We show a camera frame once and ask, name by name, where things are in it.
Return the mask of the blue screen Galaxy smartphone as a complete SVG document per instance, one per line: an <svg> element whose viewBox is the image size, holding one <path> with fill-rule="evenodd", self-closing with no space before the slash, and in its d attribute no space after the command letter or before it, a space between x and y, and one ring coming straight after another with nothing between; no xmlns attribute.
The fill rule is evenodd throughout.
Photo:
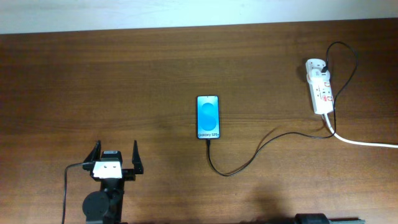
<svg viewBox="0 0 398 224"><path fill-rule="evenodd" d="M219 98L216 95L197 97L197 138L220 138Z"/></svg>

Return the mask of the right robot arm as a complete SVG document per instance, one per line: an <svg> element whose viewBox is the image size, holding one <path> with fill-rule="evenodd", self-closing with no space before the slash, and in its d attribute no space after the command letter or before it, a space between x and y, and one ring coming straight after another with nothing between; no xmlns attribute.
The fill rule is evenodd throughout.
<svg viewBox="0 0 398 224"><path fill-rule="evenodd" d="M323 213L299 213L294 218L295 224L365 224L365 220L330 220Z"/></svg>

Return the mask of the white power strip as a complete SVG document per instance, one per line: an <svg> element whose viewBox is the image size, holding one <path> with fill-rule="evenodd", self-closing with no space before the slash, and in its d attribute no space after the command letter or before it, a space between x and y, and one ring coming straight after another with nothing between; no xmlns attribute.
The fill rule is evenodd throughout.
<svg viewBox="0 0 398 224"><path fill-rule="evenodd" d="M318 58L311 58L306 61L305 68L307 72L314 68L322 71L325 65L325 61ZM334 99L330 81L309 84L309 89L315 114L323 115L333 112Z"/></svg>

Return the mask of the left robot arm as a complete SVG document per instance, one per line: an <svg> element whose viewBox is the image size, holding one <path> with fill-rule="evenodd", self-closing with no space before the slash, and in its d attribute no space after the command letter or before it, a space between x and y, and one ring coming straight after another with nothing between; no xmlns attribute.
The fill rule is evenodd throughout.
<svg viewBox="0 0 398 224"><path fill-rule="evenodd" d="M83 169L90 177L100 183L100 189L90 193L83 201L82 210L87 223L121 223L124 185L135 181L136 175L144 173L139 156L137 142L132 150L132 168L122 168L123 158L120 151L102 151L97 141L92 151L83 161Z"/></svg>

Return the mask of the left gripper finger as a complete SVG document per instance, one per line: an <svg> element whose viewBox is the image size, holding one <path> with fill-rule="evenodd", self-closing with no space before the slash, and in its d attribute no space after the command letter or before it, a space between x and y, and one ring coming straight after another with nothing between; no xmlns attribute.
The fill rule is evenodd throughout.
<svg viewBox="0 0 398 224"><path fill-rule="evenodd" d="M84 162L94 162L100 159L101 155L101 141L97 140L94 148L91 150L91 152L88 154L88 156L85 158Z"/></svg>
<svg viewBox="0 0 398 224"><path fill-rule="evenodd" d="M132 164L135 169L143 168L136 140L134 141L133 150L132 150Z"/></svg>

